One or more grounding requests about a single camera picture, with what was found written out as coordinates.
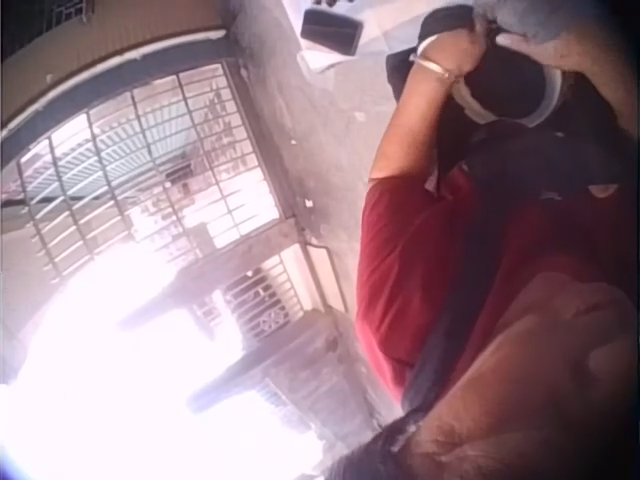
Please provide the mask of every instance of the person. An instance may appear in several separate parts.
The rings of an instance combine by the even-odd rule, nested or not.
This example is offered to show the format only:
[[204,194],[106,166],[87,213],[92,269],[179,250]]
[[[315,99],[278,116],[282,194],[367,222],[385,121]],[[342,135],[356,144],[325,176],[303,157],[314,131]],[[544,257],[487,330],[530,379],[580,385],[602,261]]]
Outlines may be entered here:
[[[633,467],[637,159],[498,122],[425,187],[440,110],[480,62],[485,25],[420,53],[375,156],[355,327],[405,414],[327,480],[623,478],[612,465]],[[637,78],[612,38],[580,23],[542,44],[496,42],[586,76],[637,145]]]

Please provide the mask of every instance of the bangle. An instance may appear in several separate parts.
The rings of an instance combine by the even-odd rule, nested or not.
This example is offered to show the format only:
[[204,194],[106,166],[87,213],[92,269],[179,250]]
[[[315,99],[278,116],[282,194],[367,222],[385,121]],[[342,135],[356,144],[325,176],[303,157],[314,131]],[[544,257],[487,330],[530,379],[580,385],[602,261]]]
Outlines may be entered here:
[[438,65],[435,62],[432,62],[431,60],[427,60],[426,58],[421,58],[415,53],[411,54],[411,56],[409,57],[409,60],[412,61],[413,63],[417,63],[418,65],[422,65],[423,67],[431,70],[434,73],[437,73],[438,75],[440,75],[442,78],[444,78],[449,82],[455,82],[458,79],[458,76],[453,72],[450,72],[446,68],[441,67],[440,65]]

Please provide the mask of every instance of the hand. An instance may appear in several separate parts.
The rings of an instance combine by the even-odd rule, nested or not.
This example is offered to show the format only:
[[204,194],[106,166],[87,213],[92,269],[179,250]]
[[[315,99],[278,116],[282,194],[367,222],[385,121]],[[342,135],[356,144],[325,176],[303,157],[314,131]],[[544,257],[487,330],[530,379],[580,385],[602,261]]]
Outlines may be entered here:
[[477,18],[473,31],[461,28],[441,33],[420,56],[463,77],[478,66],[487,49],[486,30],[486,19]]
[[620,54],[612,32],[602,25],[583,23],[558,38],[545,43],[534,43],[516,34],[502,33],[496,43],[550,67],[568,72],[588,74],[593,68],[602,68]]

